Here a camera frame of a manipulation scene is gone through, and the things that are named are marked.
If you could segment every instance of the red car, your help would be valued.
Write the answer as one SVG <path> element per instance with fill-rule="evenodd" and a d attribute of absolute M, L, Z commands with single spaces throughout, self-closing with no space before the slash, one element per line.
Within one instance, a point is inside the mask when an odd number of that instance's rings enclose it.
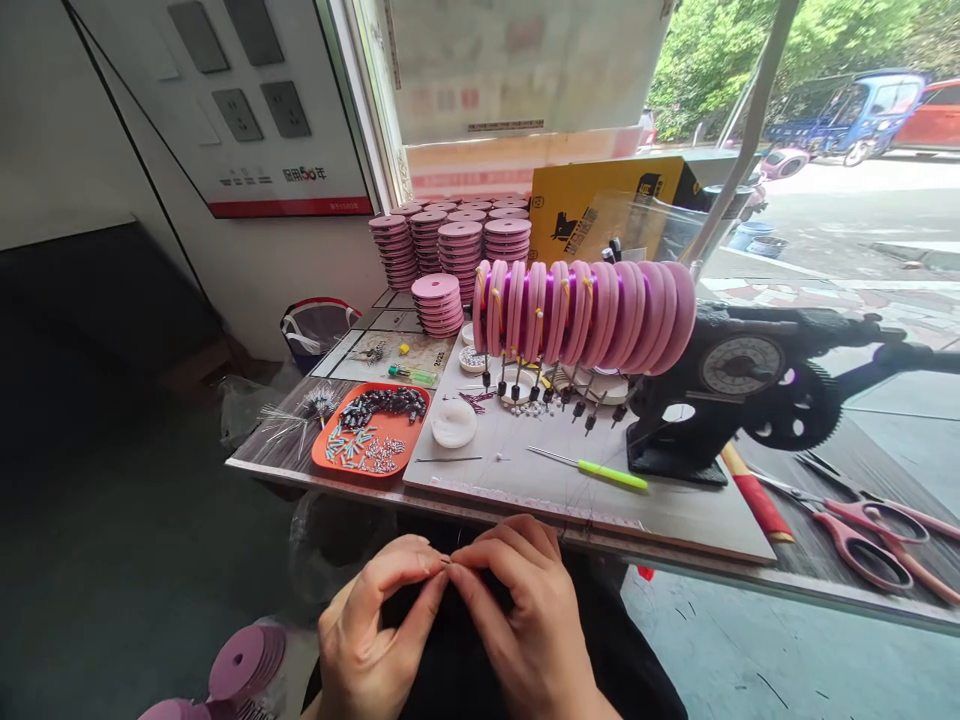
<path fill-rule="evenodd" d="M 960 152 L 960 78 L 927 85 L 920 106 L 890 143 L 891 150 Z"/>

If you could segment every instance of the workbench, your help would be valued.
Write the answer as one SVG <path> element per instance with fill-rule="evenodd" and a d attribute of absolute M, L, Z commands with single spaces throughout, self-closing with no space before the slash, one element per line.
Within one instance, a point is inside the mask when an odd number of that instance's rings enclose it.
<path fill-rule="evenodd" d="M 322 386 L 339 401 L 362 381 L 344 373 L 344 362 L 351 348 L 367 328 L 392 327 L 408 333 L 412 312 L 408 295 L 388 291 L 328 353 L 323 362 L 305 377 L 287 396 L 281 410 L 292 412 L 304 395 Z M 449 357 L 451 341 L 440 343 L 438 357 Z M 401 474 L 383 479 L 364 478 L 358 482 L 348 473 L 321 470 L 310 458 L 310 448 L 320 431 L 319 423 L 301 432 L 290 432 L 271 440 L 275 433 L 254 432 L 227 460 L 229 467 L 257 478 L 304 489 L 323 489 L 358 501 L 393 507 L 396 510 L 438 514 L 469 524 L 494 524 L 515 514 L 507 507 L 476 502 L 405 486 Z M 809 474 L 790 455 L 762 447 L 752 440 L 738 442 L 741 455 L 769 474 L 824 497 L 841 498 L 832 488 Z M 857 479 L 878 495 L 898 500 L 943 520 L 957 524 L 956 518 L 906 470 L 894 462 L 855 422 L 844 419 L 831 440 L 817 450 L 840 470 Z M 542 518 L 554 525 L 562 541 L 570 546 L 645 567 L 723 583 L 733 587 L 767 593 L 858 615 L 875 617 L 927 630 L 960 635 L 960 609 L 949 608 L 919 584 L 903 595 L 887 595 L 872 589 L 843 564 L 823 528 L 797 504 L 771 493 L 797 542 L 775 544 L 777 560 L 760 566 L 729 560 L 706 552 L 667 546 L 644 538 L 635 538 L 600 530 L 590 524 L 564 523 Z M 947 584 L 960 588 L 960 545 L 935 533 L 924 546 L 911 546 L 911 552 Z"/>

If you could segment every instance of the yellow screwdriver handle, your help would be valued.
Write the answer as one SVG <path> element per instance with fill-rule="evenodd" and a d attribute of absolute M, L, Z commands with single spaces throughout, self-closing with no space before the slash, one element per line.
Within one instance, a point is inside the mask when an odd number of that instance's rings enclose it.
<path fill-rule="evenodd" d="M 586 460 L 577 460 L 577 467 L 583 472 L 589 473 L 590 475 L 596 475 L 598 477 L 607 478 L 608 480 L 613 480 L 614 482 L 623 483 L 624 485 L 629 485 L 637 490 L 647 489 L 646 480 L 643 478 L 638 478 L 636 475 L 631 475 L 630 473 L 620 472 L 619 470 L 611 470 L 610 468 L 603 467 L 603 465 L 597 465 L 596 463 L 587 462 Z"/>

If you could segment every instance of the yellow box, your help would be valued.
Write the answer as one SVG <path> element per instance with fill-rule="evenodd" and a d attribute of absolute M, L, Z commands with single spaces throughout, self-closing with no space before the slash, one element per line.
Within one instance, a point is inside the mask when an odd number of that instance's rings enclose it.
<path fill-rule="evenodd" d="M 652 195 L 670 205 L 699 209 L 703 198 L 690 166 L 679 156 L 631 158 L 557 165 L 533 173 L 530 196 L 530 260 L 548 265 L 557 260 L 600 260 L 606 238 L 590 234 L 598 191 Z M 659 233 L 647 232 L 647 257 L 656 255 Z"/>

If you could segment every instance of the green screwdriver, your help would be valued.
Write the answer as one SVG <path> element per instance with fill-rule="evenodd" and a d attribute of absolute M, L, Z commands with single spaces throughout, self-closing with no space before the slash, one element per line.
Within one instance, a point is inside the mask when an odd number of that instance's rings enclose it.
<path fill-rule="evenodd" d="M 647 481 L 643 478 L 638 478 L 636 475 L 631 475 L 630 473 L 622 472 L 620 470 L 614 470 L 612 468 L 606 468 L 602 465 L 597 465 L 596 463 L 588 462 L 586 460 L 571 460 L 570 458 L 565 458 L 563 455 L 557 455 L 552 452 L 547 452 L 546 450 L 541 450 L 540 448 L 535 448 L 531 445 L 527 446 L 527 450 L 530 452 L 535 452 L 538 455 L 543 455 L 544 457 L 551 458 L 557 462 L 566 463 L 567 465 L 572 465 L 577 468 L 580 472 L 586 475 L 594 475 L 596 477 L 605 478 L 607 480 L 613 480 L 614 482 L 623 483 L 624 485 L 629 485 L 632 488 L 637 490 L 646 490 Z"/>

